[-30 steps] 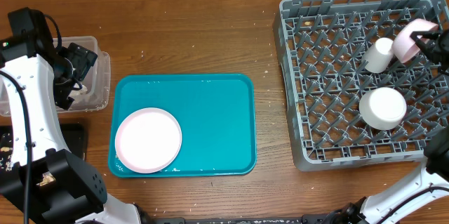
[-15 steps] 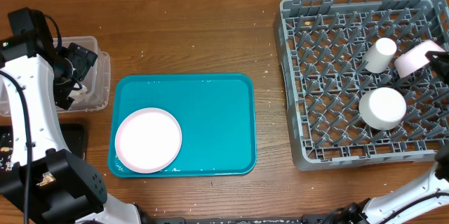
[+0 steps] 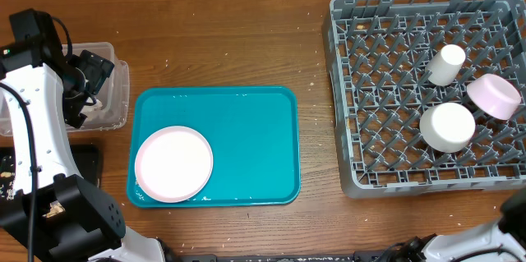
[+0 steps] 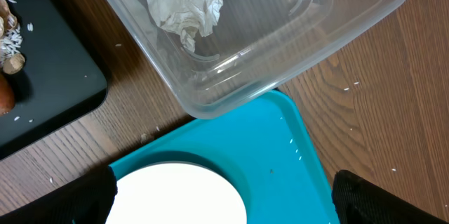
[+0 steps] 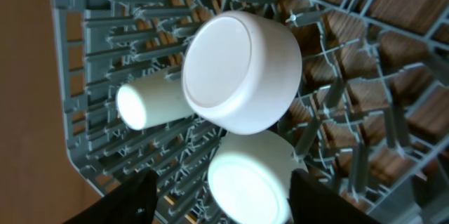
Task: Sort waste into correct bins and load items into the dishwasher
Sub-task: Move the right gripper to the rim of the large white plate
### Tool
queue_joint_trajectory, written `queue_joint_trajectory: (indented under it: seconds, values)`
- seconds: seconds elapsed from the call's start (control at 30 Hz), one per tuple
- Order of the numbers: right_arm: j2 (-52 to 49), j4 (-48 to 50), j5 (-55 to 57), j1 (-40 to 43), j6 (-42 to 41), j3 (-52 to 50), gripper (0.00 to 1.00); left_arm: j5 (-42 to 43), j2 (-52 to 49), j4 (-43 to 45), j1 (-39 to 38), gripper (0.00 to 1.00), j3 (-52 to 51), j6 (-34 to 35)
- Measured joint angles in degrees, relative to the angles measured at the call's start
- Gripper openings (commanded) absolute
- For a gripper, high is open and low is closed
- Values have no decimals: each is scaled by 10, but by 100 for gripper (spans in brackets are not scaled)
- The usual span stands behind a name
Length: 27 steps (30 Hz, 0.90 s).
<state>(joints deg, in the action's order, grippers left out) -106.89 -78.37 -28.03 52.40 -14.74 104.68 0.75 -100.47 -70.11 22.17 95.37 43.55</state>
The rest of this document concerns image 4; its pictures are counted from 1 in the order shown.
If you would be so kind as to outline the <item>rice and peanut scraps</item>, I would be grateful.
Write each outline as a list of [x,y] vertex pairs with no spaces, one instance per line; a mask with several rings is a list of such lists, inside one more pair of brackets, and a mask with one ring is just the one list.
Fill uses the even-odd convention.
[[20,52],[23,43],[21,26],[18,18],[12,13],[9,3],[14,0],[1,0],[1,71],[5,74],[20,72],[26,63]]

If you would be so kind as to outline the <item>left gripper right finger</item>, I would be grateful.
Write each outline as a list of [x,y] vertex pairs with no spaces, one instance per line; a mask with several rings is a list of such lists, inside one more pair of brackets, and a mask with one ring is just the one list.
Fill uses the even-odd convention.
[[348,170],[335,174],[332,201],[341,224],[448,224]]

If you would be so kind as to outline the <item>large white plate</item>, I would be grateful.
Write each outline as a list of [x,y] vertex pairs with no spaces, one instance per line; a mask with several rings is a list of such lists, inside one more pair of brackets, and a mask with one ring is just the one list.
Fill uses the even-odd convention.
[[117,181],[107,223],[246,224],[235,187],[218,173],[189,163],[153,164]]

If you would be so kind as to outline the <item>orange carrot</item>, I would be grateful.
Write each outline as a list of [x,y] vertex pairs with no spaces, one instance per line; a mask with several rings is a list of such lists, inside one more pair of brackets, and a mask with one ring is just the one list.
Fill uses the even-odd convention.
[[11,85],[3,74],[0,74],[0,115],[8,114],[15,107],[15,95]]

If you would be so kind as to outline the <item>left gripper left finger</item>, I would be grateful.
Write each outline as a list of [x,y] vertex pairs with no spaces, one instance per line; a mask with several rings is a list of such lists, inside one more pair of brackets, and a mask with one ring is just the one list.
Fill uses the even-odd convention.
[[116,176],[104,166],[2,215],[1,224],[105,223],[116,194]]

